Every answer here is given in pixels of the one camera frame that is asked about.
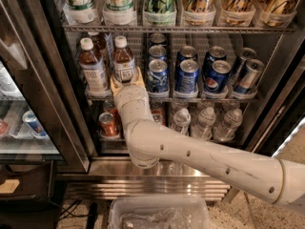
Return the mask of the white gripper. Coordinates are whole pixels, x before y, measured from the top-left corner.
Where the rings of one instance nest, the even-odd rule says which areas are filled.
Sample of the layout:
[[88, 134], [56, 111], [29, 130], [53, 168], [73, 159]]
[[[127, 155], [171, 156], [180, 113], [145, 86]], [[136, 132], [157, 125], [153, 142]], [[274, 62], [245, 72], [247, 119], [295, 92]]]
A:
[[153, 119], [149, 96], [144, 88], [145, 82], [139, 67], [136, 68], [134, 85], [123, 86], [114, 75], [111, 76], [110, 82], [114, 104], [124, 127], [135, 120]]

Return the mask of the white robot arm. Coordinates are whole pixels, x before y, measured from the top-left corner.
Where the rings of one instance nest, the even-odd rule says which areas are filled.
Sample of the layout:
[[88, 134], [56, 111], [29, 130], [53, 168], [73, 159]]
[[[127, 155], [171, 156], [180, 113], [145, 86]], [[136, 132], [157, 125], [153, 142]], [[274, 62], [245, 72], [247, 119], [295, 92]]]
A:
[[305, 165], [182, 135], [153, 120], [140, 71], [130, 83], [110, 80], [132, 163], [161, 158], [188, 165], [274, 206], [305, 216]]

